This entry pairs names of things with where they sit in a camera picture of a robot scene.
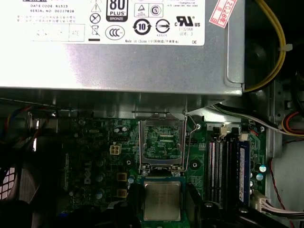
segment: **cpu socket bracket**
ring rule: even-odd
[[[147,138],[145,137],[145,127],[160,126],[178,126],[180,128],[180,139],[177,147],[180,151],[180,157],[170,160],[149,159],[144,156],[147,147]],[[185,158],[185,140],[186,140],[187,117],[179,120],[171,114],[153,114],[149,119],[139,122],[139,150],[140,150],[140,170],[150,171],[153,169],[168,169],[170,171],[180,171],[184,167]]]

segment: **barcode sticker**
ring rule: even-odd
[[[222,28],[226,27],[236,2],[237,0],[218,0],[209,22]]]
[[[239,199],[244,202],[245,149],[240,148],[239,151]]]

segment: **yellow wire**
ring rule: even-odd
[[[273,13],[273,11],[268,7],[268,5],[264,2],[264,0],[256,0],[256,2],[259,5],[259,7],[261,8],[261,10],[266,14],[266,16],[268,17],[269,21],[271,22],[271,24],[273,25],[273,27],[277,33],[279,43],[280,43],[280,53],[279,53],[278,61],[275,65],[274,69],[270,72],[270,74],[257,85],[255,85],[251,88],[245,89],[245,91],[244,91],[245,93],[262,88],[263,86],[268,84],[271,80],[273,80],[275,78],[275,76],[279,73],[279,71],[281,70],[283,63],[285,61],[285,56],[286,56],[286,52],[282,51],[282,48],[286,45],[286,39],[285,39],[283,28],[282,28],[278,18]]]
[[[304,137],[304,134],[293,134],[293,133],[290,133],[290,132],[284,127],[284,119],[282,120],[281,125],[282,125],[283,130],[284,130],[285,132],[287,132],[289,135],[291,135],[291,136]]]

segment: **blue ram module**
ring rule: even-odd
[[[238,144],[238,199],[246,206],[250,202],[250,144],[249,141]]]

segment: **warning triangle symbol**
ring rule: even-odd
[[[101,12],[101,10],[100,10],[100,8],[99,8],[99,6],[98,6],[97,3],[92,8],[91,12],[93,12],[93,13],[99,13],[99,12]]]
[[[143,5],[141,5],[141,6],[138,8],[138,11],[145,11],[145,8],[143,7]]]

